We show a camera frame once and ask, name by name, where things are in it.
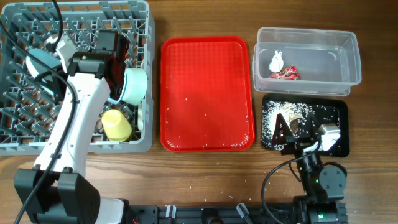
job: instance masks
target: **brown object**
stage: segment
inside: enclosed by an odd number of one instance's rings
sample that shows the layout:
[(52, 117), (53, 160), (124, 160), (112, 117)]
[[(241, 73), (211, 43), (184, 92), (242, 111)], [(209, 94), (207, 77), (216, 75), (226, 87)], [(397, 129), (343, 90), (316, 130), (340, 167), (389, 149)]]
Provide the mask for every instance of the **brown object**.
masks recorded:
[[(11, 2), (3, 0), (0, 7)], [(211, 154), (173, 154), (160, 144), (161, 44), (171, 37), (238, 35), (248, 44), (252, 61), (260, 27), (350, 30), (358, 38), (363, 80), (348, 96), (336, 99), (349, 108), (351, 153), (322, 160), (339, 162), (348, 170), (344, 201), (350, 224), (397, 223), (398, 75), (382, 78), (386, 71), (395, 71), (398, 62), (396, 0), (149, 1), (149, 5), (156, 22), (154, 143), (142, 154), (88, 156), (86, 178), (102, 196), (126, 198), (134, 205), (260, 205), (265, 172), (292, 156), (264, 150), (260, 138), (246, 151)], [(257, 137), (263, 96), (253, 90)], [(30, 169), (35, 158), (0, 157), (1, 224), (12, 223), (21, 208), (13, 186), (18, 167)], [(303, 194), (288, 169), (271, 177), (268, 202), (291, 202)], [(30, 223), (26, 214), (21, 223)]]

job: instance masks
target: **red snack package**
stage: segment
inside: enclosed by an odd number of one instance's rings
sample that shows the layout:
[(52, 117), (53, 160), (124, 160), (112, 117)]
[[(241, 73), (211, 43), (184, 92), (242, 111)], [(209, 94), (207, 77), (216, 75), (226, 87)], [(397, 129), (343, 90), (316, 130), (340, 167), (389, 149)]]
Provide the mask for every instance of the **red snack package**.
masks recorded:
[(296, 80), (300, 78), (300, 75), (295, 66), (289, 66), (280, 72), (272, 73), (268, 78), (285, 79), (285, 80)]

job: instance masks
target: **wooden surface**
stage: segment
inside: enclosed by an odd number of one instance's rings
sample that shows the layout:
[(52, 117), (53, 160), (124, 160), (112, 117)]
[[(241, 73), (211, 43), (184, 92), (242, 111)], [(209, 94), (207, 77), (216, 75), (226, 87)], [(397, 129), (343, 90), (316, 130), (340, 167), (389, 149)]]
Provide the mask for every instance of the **wooden surface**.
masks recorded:
[[(3, 0), (2, 7), (11, 0)], [(350, 223), (398, 223), (398, 2), (391, 1), (150, 1), (156, 23), (154, 143), (143, 154), (90, 155), (86, 178), (102, 196), (131, 204), (260, 204), (265, 172), (289, 156), (260, 146), (261, 99), (253, 89), (256, 141), (243, 152), (173, 154), (159, 141), (160, 46), (171, 37), (238, 35), (253, 47), (261, 27), (349, 30), (357, 35), (363, 80), (344, 100), (351, 154), (336, 161), (348, 170)], [(35, 156), (0, 157), (0, 223), (13, 222), (21, 202), (13, 187), (18, 167)], [(267, 185), (269, 202), (290, 202), (302, 186), (286, 168)]]

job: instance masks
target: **transparent container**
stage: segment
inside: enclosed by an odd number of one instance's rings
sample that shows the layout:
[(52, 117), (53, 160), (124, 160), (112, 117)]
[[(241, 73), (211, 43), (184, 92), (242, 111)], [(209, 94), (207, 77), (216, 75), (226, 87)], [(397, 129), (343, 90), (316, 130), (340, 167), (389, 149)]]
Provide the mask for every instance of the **transparent container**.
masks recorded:
[[(276, 50), (282, 51), (283, 69), (294, 65), (301, 79), (268, 78)], [(258, 32), (253, 56), (257, 91), (346, 96), (361, 79), (358, 41), (352, 32), (269, 27)]]

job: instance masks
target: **red rectangular tray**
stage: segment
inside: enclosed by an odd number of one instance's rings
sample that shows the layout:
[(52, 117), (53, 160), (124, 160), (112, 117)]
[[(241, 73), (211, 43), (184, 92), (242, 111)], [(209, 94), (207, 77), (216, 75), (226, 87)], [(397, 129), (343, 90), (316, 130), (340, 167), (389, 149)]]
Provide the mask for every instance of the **red rectangular tray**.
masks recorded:
[(163, 44), (160, 141), (172, 152), (244, 150), (253, 144), (242, 38), (172, 38)]

